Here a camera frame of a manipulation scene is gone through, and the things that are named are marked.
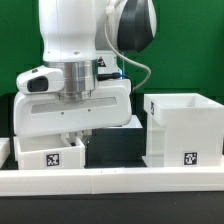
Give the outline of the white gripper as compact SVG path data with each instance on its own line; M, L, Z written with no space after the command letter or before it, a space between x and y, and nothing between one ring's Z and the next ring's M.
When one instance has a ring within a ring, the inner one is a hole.
M25 95L14 101L14 133L19 137L61 134L67 147L75 146L69 132L81 132L87 145L91 129L128 124L132 117L128 79L101 81L87 100L61 101L56 93Z

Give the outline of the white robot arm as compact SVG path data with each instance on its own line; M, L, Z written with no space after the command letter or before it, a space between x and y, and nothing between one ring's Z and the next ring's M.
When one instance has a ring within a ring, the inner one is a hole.
M38 0L43 64L20 74L14 101L17 138L69 136L129 123L131 82L103 72L105 53L140 52L154 39L152 0Z

